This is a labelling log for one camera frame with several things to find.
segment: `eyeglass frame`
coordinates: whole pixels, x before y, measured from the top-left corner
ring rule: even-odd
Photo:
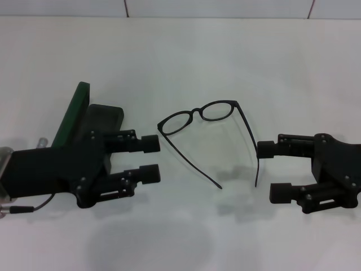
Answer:
[[[231,110],[230,112],[224,116],[224,117],[220,117],[220,118],[217,118],[217,119],[209,119],[209,118],[206,118],[204,117],[203,115],[203,111],[204,109],[206,109],[207,107],[210,107],[214,104],[217,104],[217,103],[227,103],[231,106]],[[190,111],[179,111],[177,113],[174,113],[172,115],[170,115],[169,117],[163,119],[161,122],[158,123],[157,127],[158,127],[158,131],[161,133],[161,135],[165,138],[165,140],[167,140],[167,142],[169,143],[169,145],[171,145],[171,147],[173,149],[175,149],[175,151],[189,164],[191,165],[195,170],[197,170],[199,173],[201,173],[203,176],[205,176],[207,179],[209,179],[212,183],[214,183],[216,185],[216,187],[218,187],[219,189],[222,189],[222,186],[217,183],[215,180],[213,180],[211,177],[209,177],[207,174],[205,174],[203,171],[201,171],[198,167],[196,167],[192,162],[190,162],[179,150],[178,148],[170,141],[170,139],[168,138],[168,136],[171,136],[177,132],[180,132],[181,130],[183,130],[185,127],[187,127],[188,125],[190,125],[190,123],[192,123],[193,121],[193,114],[195,112],[198,112],[199,115],[201,116],[201,118],[205,121],[219,121],[219,120],[224,120],[226,118],[228,118],[229,116],[232,115],[234,109],[237,108],[238,111],[239,111],[239,114],[241,115],[242,119],[243,119],[243,122],[244,124],[246,125],[246,128],[248,130],[248,133],[249,133],[249,136],[251,137],[251,140],[253,142],[253,146],[254,146],[254,149],[256,151],[256,154],[257,154],[257,145],[256,145],[256,141],[254,140],[254,137],[253,137],[253,133],[250,129],[250,126],[248,124],[248,121],[243,113],[243,110],[241,109],[239,103],[236,101],[236,100],[217,100],[217,101],[214,101],[214,102],[211,102],[211,103],[208,103],[206,104],[205,106],[201,107],[201,108],[194,108]],[[176,131],[173,131],[171,133],[165,133],[163,132],[163,126],[164,124],[170,120],[171,118],[175,117],[175,116],[178,116],[178,115],[181,115],[181,114],[188,114],[190,117],[189,119],[187,120],[187,122],[181,127],[179,128],[178,130]],[[259,172],[259,159],[257,158],[257,173],[256,173],[256,180],[255,180],[255,183],[254,183],[254,186],[257,187],[257,181],[258,181],[258,172]]]

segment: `eyeglasses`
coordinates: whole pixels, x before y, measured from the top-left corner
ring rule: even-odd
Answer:
[[[158,130],[162,134],[162,136],[167,140],[167,142],[176,150],[176,152],[189,164],[191,165],[195,170],[197,170],[199,173],[201,173],[203,176],[205,176],[207,179],[209,179],[212,183],[216,185],[219,189],[222,189],[222,187],[217,183],[215,180],[213,180],[211,177],[209,177],[207,174],[205,174],[203,171],[201,171],[199,168],[197,168],[195,165],[193,165],[178,149],[177,147],[170,141],[168,136],[175,134],[182,129],[184,129],[186,126],[190,125],[193,121],[193,114],[194,112],[198,112],[201,118],[205,121],[217,121],[217,120],[223,120],[233,113],[233,110],[237,108],[239,111],[239,114],[241,115],[244,124],[246,125],[246,128],[248,130],[248,133],[252,139],[254,149],[257,153],[257,146],[256,142],[254,140],[252,131],[249,127],[249,124],[247,122],[247,119],[245,115],[243,114],[243,111],[235,100],[218,100],[209,104],[206,104],[204,107],[201,108],[194,108],[192,111],[179,111],[177,113],[174,113],[170,115],[169,117],[162,120],[160,123],[158,123]],[[254,185],[257,186],[257,180],[258,180],[258,172],[259,172],[259,159],[257,158],[257,174],[256,174],[256,180]]]

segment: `white wall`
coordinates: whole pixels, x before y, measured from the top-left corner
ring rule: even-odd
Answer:
[[[125,0],[0,0],[0,15],[126,17]],[[126,0],[130,17],[307,18],[312,0]],[[361,0],[315,0],[311,19],[361,19]]]
[[[307,18],[312,0],[127,0],[130,17]]]
[[[126,17],[124,0],[0,0],[0,15]]]
[[[316,0],[312,19],[361,19],[361,0]]]

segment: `green panel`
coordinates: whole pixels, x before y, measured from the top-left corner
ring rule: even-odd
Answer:
[[[51,147],[61,147],[73,142],[75,133],[89,106],[89,95],[90,84],[80,82]]]

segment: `eyeglass temple arm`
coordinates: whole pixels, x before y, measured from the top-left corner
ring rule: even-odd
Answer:
[[[195,165],[193,165],[192,162],[190,162],[178,149],[177,147],[170,141],[170,139],[161,131],[159,131],[163,137],[165,138],[165,140],[167,140],[167,142],[169,143],[169,145],[171,145],[173,147],[173,149],[175,149],[175,151],[189,164],[191,165],[195,170],[197,170],[199,173],[201,173],[204,177],[206,177],[207,179],[209,179],[212,183],[214,183],[216,185],[216,187],[218,187],[219,189],[222,189],[222,187],[220,186],[219,183],[217,183],[215,180],[213,180],[211,177],[209,177],[207,174],[205,174],[203,171],[201,171],[199,168],[197,168]]]
[[[246,116],[244,115],[244,113],[243,113],[243,111],[242,111],[242,108],[240,107],[240,105],[239,105],[238,102],[236,102],[236,107],[237,107],[237,109],[238,109],[238,111],[239,111],[239,114],[241,114],[241,117],[242,117],[242,119],[243,119],[243,122],[244,122],[244,124],[246,125],[246,128],[247,128],[247,130],[248,130],[249,136],[250,136],[250,138],[252,139],[253,146],[254,146],[254,150],[255,150],[256,153],[257,153],[256,141],[254,140],[254,136],[253,136],[253,133],[252,133],[252,131],[251,131],[251,129],[250,129],[250,126],[249,126],[249,124],[248,124],[248,121],[247,121],[247,119],[246,119]],[[255,180],[255,182],[254,182],[254,187],[257,187],[258,173],[259,173],[259,158],[257,157],[257,173],[256,173],[256,180]]]

